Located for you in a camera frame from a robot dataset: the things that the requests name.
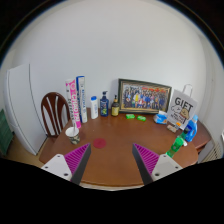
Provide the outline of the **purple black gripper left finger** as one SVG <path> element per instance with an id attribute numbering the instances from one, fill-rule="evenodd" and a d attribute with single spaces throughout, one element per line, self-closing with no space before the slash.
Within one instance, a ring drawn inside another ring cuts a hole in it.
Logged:
<path id="1" fill-rule="evenodd" d="M 66 155 L 56 154 L 42 169 L 79 185 L 90 155 L 91 145 L 87 143 Z"/>

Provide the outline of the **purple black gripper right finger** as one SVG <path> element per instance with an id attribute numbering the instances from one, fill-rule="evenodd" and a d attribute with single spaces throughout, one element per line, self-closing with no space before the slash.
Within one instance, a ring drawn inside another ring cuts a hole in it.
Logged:
<path id="1" fill-rule="evenodd" d="M 132 154 L 136 160 L 144 185 L 182 169 L 182 167 L 168 155 L 158 155 L 136 143 L 133 144 Z"/>

